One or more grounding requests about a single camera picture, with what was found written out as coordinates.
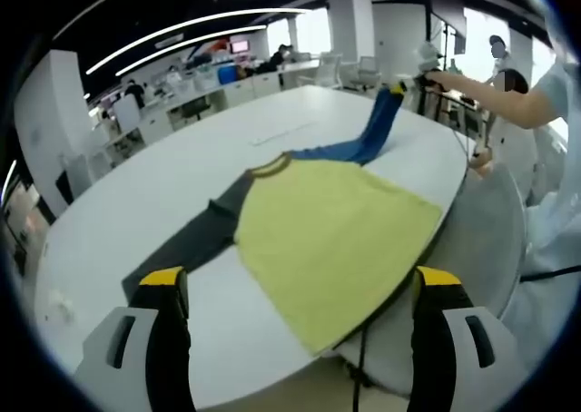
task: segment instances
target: gray sleeve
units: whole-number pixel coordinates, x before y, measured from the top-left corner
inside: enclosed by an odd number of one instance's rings
[[[551,101],[556,114],[566,120],[568,101],[566,97],[565,74],[560,64],[553,64],[548,72],[538,81],[533,90],[540,90]]]

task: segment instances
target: ceiling light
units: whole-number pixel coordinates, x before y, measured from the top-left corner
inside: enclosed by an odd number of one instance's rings
[[[198,43],[202,40],[209,40],[209,39],[214,38],[214,37],[220,37],[221,35],[246,33],[248,31],[258,31],[259,29],[264,29],[264,28],[266,28],[266,25],[245,26],[243,28],[229,29],[228,31],[221,31],[219,33],[208,34],[208,35],[204,35],[202,37],[196,37],[196,38],[193,38],[192,40],[186,40],[185,42],[181,42],[178,44],[174,44],[173,46],[166,47],[165,49],[162,49],[161,51],[158,51],[154,54],[147,55],[145,58],[142,58],[141,60],[136,61],[135,63],[130,64],[127,67],[125,67],[124,69],[120,70],[119,72],[117,72],[115,74],[115,76],[121,76],[122,74],[129,72],[130,70],[137,67],[138,65],[141,65],[143,63],[147,63],[148,61],[152,60],[156,56],[159,56],[162,54],[167,54],[168,52],[171,52],[174,49],[177,49],[179,47],[189,46],[190,44]]]
[[[310,10],[305,10],[304,8],[254,8],[252,10],[239,10],[239,11],[230,11],[228,13],[219,13],[217,15],[206,15],[205,17],[200,17],[198,19],[188,20],[187,22],[182,22],[177,25],[169,26],[167,28],[163,28],[160,31],[157,31],[153,34],[146,35],[145,37],[140,38],[139,40],[135,40],[133,43],[129,43],[128,45],[122,47],[118,51],[113,52],[109,56],[106,56],[103,60],[99,63],[95,64],[89,70],[87,70],[86,74],[92,74],[95,70],[100,67],[103,67],[105,64],[109,63],[115,57],[127,52],[128,50],[134,48],[138,44],[145,43],[152,38],[159,37],[160,35],[170,33],[175,31],[176,29],[184,28],[185,26],[199,24],[201,22],[208,22],[210,20],[222,19],[224,17],[232,17],[235,15],[258,15],[264,13],[294,13],[294,14],[302,14],[307,13]]]
[[[6,190],[8,189],[8,183],[10,182],[10,178],[12,178],[12,173],[14,172],[16,167],[16,160],[12,161],[12,165],[10,166],[10,170],[8,171],[8,175],[6,176],[6,180],[4,181],[4,187],[2,187],[2,195],[0,195],[0,205],[4,205],[4,196],[6,195]]]

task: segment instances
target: desk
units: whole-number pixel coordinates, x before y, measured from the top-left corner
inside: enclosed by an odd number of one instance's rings
[[[359,136],[372,106],[368,98],[310,85],[276,93],[182,129],[104,176],[51,227],[40,261],[35,319],[57,361],[74,371],[89,332],[126,305],[122,278],[241,172],[283,151]],[[367,168],[436,203],[445,215],[466,169],[454,135],[400,110],[383,155]],[[188,287],[196,407],[246,397],[316,358],[242,266],[235,247],[189,274]],[[56,291],[70,301],[68,323],[49,303]]]

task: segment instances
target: floor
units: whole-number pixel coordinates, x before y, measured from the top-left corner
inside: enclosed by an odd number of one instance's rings
[[[322,358],[308,368],[267,388],[208,412],[349,412],[353,382],[339,358]],[[408,409],[405,398],[375,387],[361,389],[360,412],[399,412]]]

